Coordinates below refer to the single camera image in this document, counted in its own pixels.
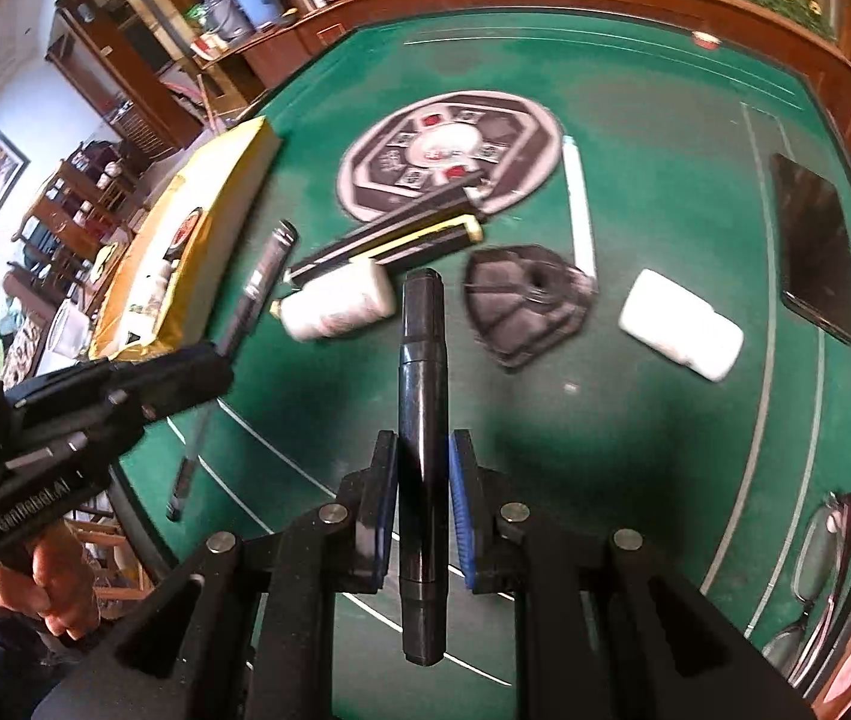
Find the person left hand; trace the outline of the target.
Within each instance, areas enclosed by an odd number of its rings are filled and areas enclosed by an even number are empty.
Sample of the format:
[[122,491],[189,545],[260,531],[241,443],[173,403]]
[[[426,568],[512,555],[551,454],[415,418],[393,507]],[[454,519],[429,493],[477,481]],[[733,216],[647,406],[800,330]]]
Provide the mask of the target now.
[[0,562],[0,617],[38,619],[53,637],[84,639],[100,626],[94,573],[80,541],[56,522],[27,546],[25,569]]

